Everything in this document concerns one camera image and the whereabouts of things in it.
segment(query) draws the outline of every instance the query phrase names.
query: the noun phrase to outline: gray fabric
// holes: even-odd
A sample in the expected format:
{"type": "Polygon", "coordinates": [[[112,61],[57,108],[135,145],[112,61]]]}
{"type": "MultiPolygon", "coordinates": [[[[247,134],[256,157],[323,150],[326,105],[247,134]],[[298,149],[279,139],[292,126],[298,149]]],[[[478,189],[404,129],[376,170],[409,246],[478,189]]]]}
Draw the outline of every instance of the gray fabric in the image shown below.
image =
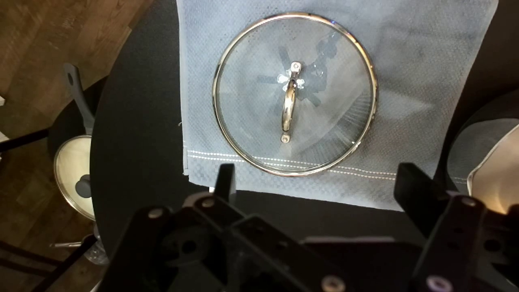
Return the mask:
{"type": "Polygon", "coordinates": [[[469,173],[487,157],[493,145],[519,123],[517,118],[498,118],[467,126],[452,142],[448,171],[457,191],[469,192],[469,173]]]}
{"type": "Polygon", "coordinates": [[[431,175],[451,114],[496,9],[495,0],[177,0],[185,173],[212,184],[219,163],[237,163],[237,186],[300,197],[399,209],[399,162],[431,175]],[[214,119],[211,82],[219,56],[248,24],[276,12],[310,11],[345,25],[363,43],[379,80],[371,131],[341,165],[284,178],[245,163],[214,119]]]}

